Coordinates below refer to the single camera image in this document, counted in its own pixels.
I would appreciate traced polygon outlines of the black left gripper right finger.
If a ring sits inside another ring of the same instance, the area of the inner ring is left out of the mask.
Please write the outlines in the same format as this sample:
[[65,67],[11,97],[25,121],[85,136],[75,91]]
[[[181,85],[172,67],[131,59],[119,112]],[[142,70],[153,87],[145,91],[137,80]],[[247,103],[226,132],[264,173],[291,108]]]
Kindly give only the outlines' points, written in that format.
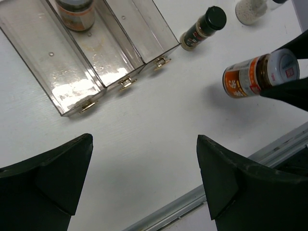
[[199,135],[196,152],[219,231],[307,230],[307,151],[270,168]]

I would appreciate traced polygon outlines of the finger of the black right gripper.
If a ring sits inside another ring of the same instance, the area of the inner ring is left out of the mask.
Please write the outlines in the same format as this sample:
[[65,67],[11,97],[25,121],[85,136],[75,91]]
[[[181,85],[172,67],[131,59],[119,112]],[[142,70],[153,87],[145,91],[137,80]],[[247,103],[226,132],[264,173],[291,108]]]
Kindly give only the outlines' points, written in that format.
[[292,41],[281,46],[280,49],[290,50],[297,59],[308,58],[308,30],[304,31],[301,35],[293,39]]
[[285,102],[304,111],[308,111],[308,78],[286,82],[262,90],[260,96]]

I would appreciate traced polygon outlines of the brown jar white lid front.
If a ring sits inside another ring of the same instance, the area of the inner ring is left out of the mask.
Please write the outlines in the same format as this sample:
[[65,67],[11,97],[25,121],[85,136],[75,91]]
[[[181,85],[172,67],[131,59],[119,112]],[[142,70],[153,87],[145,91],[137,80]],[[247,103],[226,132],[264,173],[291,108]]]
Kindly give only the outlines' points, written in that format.
[[222,76],[225,92],[232,98],[260,95],[262,90],[298,80],[299,63],[289,49],[279,49],[227,67]]

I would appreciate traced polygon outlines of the brown jar white lid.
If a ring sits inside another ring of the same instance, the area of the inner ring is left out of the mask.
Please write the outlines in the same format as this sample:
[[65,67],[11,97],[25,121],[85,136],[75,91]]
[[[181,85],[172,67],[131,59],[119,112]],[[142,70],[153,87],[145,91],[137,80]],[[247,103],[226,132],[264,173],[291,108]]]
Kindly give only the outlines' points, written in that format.
[[56,0],[64,24],[73,31],[86,31],[95,22],[94,0]]
[[299,63],[289,49],[279,49],[227,67],[222,76],[225,92],[232,98],[260,95],[262,90],[298,80]]

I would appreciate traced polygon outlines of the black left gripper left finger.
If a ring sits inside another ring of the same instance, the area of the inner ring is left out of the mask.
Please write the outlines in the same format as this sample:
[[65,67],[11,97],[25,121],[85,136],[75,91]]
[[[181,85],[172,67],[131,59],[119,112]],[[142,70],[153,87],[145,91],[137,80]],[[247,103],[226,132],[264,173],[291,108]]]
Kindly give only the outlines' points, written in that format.
[[93,151],[85,133],[0,170],[2,231],[66,231],[76,214]]

